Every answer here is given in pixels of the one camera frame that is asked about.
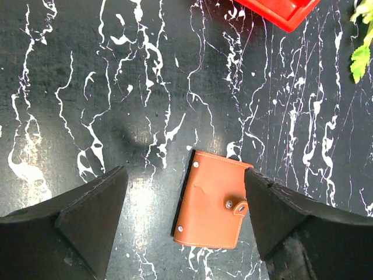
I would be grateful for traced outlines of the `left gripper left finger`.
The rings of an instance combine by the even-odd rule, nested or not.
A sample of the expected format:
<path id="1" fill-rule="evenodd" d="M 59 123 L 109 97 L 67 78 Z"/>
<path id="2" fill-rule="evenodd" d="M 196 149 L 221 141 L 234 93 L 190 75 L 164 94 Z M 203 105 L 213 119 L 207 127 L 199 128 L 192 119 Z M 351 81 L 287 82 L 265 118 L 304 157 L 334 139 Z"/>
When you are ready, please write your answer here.
<path id="1" fill-rule="evenodd" d="M 1 218 L 1 279 L 105 279 L 128 174 L 123 166 Z"/>

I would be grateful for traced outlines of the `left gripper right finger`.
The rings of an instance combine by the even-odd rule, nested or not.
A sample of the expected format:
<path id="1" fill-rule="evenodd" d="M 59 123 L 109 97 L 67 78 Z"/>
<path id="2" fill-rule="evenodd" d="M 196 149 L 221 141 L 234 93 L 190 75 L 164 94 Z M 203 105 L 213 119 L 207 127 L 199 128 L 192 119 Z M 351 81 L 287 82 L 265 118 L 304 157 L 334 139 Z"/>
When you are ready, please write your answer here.
<path id="1" fill-rule="evenodd" d="M 372 218 L 245 172 L 249 215 L 270 279 L 372 279 Z"/>

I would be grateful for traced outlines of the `brown leather card holder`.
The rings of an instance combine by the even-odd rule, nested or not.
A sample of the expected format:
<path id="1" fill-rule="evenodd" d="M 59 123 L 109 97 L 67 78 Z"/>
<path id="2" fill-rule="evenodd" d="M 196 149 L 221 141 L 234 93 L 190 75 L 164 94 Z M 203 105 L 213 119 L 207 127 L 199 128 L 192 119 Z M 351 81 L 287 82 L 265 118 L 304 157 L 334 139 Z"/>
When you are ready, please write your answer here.
<path id="1" fill-rule="evenodd" d="M 251 164 L 196 150 L 175 226 L 184 246 L 234 249 L 249 209 L 245 171 Z"/>

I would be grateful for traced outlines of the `red plastic card box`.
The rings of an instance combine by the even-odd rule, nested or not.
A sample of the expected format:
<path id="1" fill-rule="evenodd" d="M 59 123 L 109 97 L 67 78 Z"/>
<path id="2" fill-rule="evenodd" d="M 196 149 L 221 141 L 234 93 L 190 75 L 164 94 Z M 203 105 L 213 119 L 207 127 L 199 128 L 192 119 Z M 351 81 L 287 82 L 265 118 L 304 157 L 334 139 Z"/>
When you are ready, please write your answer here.
<path id="1" fill-rule="evenodd" d="M 293 32 L 320 0 L 236 0 L 285 32 Z"/>

